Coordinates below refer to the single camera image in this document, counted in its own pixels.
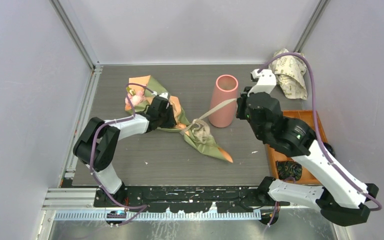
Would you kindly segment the green orange flower bouquet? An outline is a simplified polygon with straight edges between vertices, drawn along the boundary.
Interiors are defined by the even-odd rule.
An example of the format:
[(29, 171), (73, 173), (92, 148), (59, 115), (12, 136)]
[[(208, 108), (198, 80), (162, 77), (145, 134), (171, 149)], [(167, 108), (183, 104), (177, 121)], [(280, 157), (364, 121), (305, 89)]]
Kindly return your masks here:
[[(130, 104), (133, 104), (136, 113), (145, 111), (155, 97), (152, 92), (158, 94), (168, 92), (167, 89), (151, 75), (130, 77), (126, 91), (125, 111), (130, 114), (132, 113)], [(211, 134), (210, 126), (204, 121), (204, 118), (209, 116), (208, 113), (190, 122), (181, 106), (179, 98), (170, 94), (168, 100), (173, 108), (174, 126), (160, 127), (160, 130), (179, 133), (186, 143), (203, 155), (228, 163), (233, 162), (231, 155), (216, 143), (214, 136)]]

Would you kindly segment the cream printed ribbon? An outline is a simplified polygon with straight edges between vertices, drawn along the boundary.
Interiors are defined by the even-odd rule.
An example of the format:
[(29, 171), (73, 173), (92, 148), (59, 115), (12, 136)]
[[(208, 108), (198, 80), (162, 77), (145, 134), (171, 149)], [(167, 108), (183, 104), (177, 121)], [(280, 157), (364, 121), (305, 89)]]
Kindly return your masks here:
[(209, 115), (215, 112), (219, 107), (222, 107), (224, 104), (229, 103), (230, 100), (222, 102), (213, 109), (209, 109), (203, 115), (198, 118), (195, 118), (191, 124), (183, 128), (179, 133), (182, 136), (189, 136), (192, 140), (195, 140), (198, 144), (211, 144), (213, 145), (214, 137), (211, 133), (210, 126), (204, 121), (204, 119), (209, 119)]

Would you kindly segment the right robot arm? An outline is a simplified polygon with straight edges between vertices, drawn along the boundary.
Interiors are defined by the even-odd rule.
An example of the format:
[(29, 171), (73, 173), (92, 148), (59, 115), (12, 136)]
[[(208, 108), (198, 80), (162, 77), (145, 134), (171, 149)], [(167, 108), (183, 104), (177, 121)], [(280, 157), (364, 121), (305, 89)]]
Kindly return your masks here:
[(375, 201), (378, 187), (353, 177), (305, 121), (284, 116), (276, 98), (266, 92), (253, 92), (249, 86), (237, 99), (236, 117), (249, 123), (258, 140), (302, 165), (320, 182), (319, 186), (308, 186), (267, 176), (256, 191), (261, 204), (290, 202), (306, 206), (342, 227), (367, 222), (372, 210), (366, 202)]

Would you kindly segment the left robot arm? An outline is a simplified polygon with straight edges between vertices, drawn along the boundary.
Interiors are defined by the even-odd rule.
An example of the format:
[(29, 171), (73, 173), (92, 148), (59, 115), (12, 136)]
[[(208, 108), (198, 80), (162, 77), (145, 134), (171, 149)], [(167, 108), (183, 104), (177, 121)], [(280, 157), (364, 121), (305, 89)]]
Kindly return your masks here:
[(113, 206), (121, 206), (126, 193), (124, 183), (117, 176), (112, 160), (119, 140), (133, 135), (145, 134), (157, 128), (176, 125), (170, 95), (163, 92), (153, 98), (144, 111), (135, 116), (115, 120), (91, 118), (73, 147), (73, 154), (90, 169), (99, 184), (107, 190), (106, 200)]

